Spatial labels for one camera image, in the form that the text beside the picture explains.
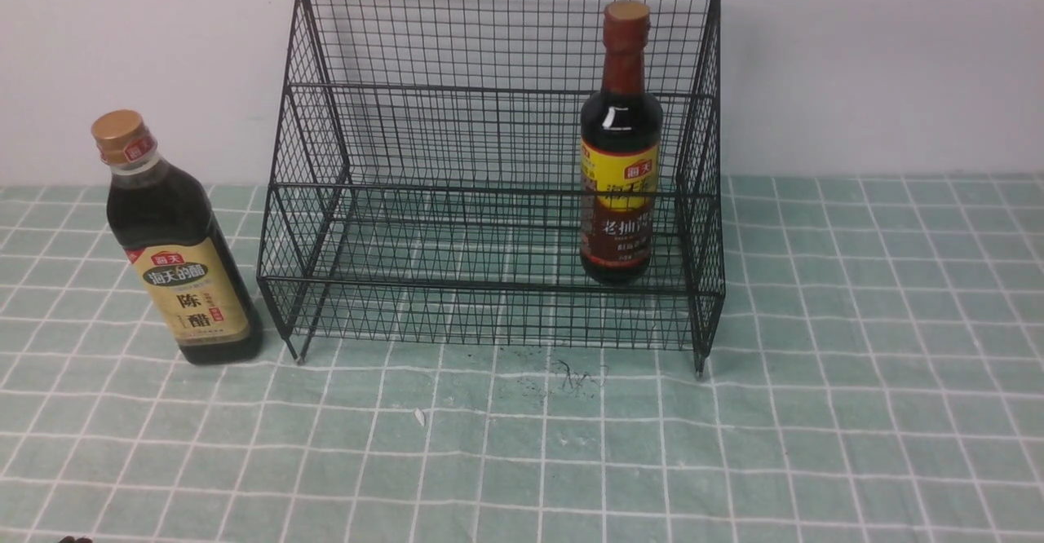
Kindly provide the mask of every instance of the red logo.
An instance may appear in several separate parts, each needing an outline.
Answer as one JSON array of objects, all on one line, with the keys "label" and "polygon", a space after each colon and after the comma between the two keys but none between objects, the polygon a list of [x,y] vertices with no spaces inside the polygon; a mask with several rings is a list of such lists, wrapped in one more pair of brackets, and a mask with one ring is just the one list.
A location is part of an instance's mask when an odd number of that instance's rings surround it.
[{"label": "red logo", "polygon": [[145,136],[144,138],[135,140],[127,144],[127,146],[123,148],[123,156],[126,157],[128,162],[134,162],[142,156],[152,151],[152,148],[155,147],[156,139],[153,139],[152,136]]},{"label": "red logo", "polygon": [[175,252],[160,252],[152,256],[152,263],[158,266],[173,266],[184,264],[185,258]]},{"label": "red logo", "polygon": [[624,179],[640,179],[652,171],[652,161],[642,160],[641,162],[636,162],[631,164],[626,168],[623,168]]}]

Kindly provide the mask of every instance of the wire rack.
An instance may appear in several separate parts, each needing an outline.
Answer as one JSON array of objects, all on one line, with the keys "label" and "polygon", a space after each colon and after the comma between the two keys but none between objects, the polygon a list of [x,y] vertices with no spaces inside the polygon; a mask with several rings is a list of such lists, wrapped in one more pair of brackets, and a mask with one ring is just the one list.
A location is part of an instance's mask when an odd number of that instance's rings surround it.
[{"label": "wire rack", "polygon": [[725,299],[719,0],[641,0],[664,125],[652,258],[623,287],[578,255],[612,1],[295,0],[257,272],[298,361],[325,335],[693,349],[702,373]]}]

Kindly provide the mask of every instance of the glass bottle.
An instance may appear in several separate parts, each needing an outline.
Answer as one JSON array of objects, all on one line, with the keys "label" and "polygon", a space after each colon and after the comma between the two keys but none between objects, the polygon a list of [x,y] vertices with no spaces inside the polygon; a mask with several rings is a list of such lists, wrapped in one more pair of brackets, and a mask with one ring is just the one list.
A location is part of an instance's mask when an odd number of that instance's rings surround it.
[{"label": "glass bottle", "polygon": [[651,196],[656,192],[663,109],[645,92],[642,52],[649,7],[616,1],[604,8],[606,66],[601,90],[580,110],[580,261],[603,284],[641,277],[652,253]]},{"label": "glass bottle", "polygon": [[109,227],[185,359],[229,363],[261,349],[261,323],[197,180],[160,156],[134,111],[91,126],[112,170]]}]

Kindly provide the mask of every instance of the bottle label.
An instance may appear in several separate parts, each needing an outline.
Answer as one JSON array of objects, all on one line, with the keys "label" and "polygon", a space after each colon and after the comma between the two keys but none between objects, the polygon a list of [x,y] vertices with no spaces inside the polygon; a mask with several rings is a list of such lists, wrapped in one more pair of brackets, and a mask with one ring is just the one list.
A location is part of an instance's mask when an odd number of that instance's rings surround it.
[{"label": "bottle label", "polygon": [[652,197],[619,193],[656,192],[659,146],[631,154],[580,146],[584,190],[611,193],[580,199],[580,254],[603,267],[637,265],[652,251]]},{"label": "bottle label", "polygon": [[153,245],[126,254],[179,344],[219,344],[250,334],[250,321],[209,237],[198,245]]}]

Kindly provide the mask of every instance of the white wall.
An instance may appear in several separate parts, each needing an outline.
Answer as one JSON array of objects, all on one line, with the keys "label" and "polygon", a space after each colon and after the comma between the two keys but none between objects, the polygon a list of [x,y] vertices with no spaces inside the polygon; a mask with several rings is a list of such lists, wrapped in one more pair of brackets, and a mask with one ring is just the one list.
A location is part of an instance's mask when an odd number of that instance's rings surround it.
[{"label": "white wall", "polygon": [[[261,182],[292,0],[0,0],[0,183],[102,183],[141,111],[179,165]],[[1044,169],[1044,0],[723,0],[729,172]]]}]

